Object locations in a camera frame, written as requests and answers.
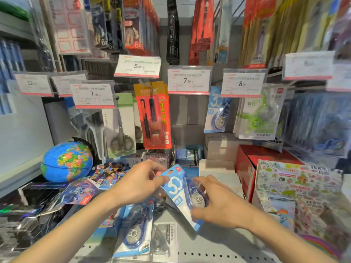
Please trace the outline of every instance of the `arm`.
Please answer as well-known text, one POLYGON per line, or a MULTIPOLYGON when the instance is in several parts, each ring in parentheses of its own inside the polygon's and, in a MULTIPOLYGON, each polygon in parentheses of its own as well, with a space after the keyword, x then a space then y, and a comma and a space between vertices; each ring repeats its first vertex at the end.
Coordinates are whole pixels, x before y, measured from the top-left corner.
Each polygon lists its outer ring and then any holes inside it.
POLYGON ((167 182, 165 176, 153 178, 166 168, 151 160, 135 165, 115 186, 24 251, 11 263, 69 262, 99 225, 118 208, 139 203, 167 182))
POLYGON ((250 231, 271 248, 283 263, 336 263, 318 248, 290 232, 271 215, 239 197, 213 176, 196 177, 194 180, 204 186, 210 199, 206 208, 194 208, 191 211, 194 218, 250 231))

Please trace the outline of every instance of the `price tag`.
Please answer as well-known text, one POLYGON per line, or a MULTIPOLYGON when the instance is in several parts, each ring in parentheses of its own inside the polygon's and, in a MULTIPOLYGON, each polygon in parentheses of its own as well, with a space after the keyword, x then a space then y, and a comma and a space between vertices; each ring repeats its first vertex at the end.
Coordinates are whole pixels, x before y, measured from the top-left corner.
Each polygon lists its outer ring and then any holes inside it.
POLYGON ((79 83, 77 81, 87 80, 85 74, 52 76, 51 79, 54 82, 60 97, 71 97, 71 84, 79 83))
POLYGON ((15 79, 22 94, 43 97, 53 97, 47 75, 15 74, 15 79))
POLYGON ((210 94, 211 69, 168 69, 169 94, 210 94))
POLYGON ((266 73, 224 73, 222 97, 245 98, 261 97, 266 73))
POLYGON ((120 55, 114 76, 158 79, 160 68, 160 57, 120 55))
POLYGON ((335 51, 296 52, 285 56, 284 80, 329 80, 333 78, 335 51))
POLYGON ((351 92, 351 64, 333 65, 333 78, 327 81, 326 90, 351 92))
POLYGON ((109 84, 71 85, 77 109, 113 109, 114 93, 109 84))

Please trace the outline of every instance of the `blue correction tape package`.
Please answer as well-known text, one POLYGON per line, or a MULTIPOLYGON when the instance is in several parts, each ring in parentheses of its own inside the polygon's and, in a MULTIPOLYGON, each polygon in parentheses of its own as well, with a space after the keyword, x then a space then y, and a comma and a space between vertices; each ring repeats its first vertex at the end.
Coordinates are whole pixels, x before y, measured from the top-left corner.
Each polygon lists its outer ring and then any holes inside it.
POLYGON ((220 87, 211 87, 205 122, 205 133, 224 132, 228 122, 229 108, 232 99, 221 97, 220 92, 220 87))
POLYGON ((184 170, 176 164, 161 175, 168 176, 169 182, 163 189, 178 207, 183 216, 189 221, 195 231, 198 231, 202 220, 193 221, 190 211, 193 208, 205 208, 208 206, 208 198, 200 191, 195 183, 187 177, 184 170))
POLYGON ((154 199, 127 205, 117 237, 114 258, 150 253, 154 199))

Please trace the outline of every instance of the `globe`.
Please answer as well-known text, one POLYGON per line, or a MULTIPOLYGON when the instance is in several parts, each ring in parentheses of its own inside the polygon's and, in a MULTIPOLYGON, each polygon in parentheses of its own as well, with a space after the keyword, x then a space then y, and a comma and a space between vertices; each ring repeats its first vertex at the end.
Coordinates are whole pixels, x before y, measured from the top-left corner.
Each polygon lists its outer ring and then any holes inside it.
POLYGON ((52 147, 41 163, 45 179, 55 183, 71 182, 85 177, 92 167, 92 152, 88 146, 76 141, 52 147))

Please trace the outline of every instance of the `hand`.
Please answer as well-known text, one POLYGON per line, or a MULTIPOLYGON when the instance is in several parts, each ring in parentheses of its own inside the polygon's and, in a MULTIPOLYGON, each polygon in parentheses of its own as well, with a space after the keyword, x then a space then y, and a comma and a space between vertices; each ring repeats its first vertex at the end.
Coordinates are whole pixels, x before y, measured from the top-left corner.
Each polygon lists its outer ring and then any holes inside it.
POLYGON ((169 180, 160 176, 167 168, 148 159, 133 166, 115 186, 106 193, 116 200, 116 207, 139 203, 150 197, 169 180))
POLYGON ((212 175, 195 177, 206 189, 210 203, 206 208, 193 208, 191 216, 195 219, 212 222, 227 228, 249 229, 253 223, 253 205, 235 194, 228 186, 220 183, 212 175))

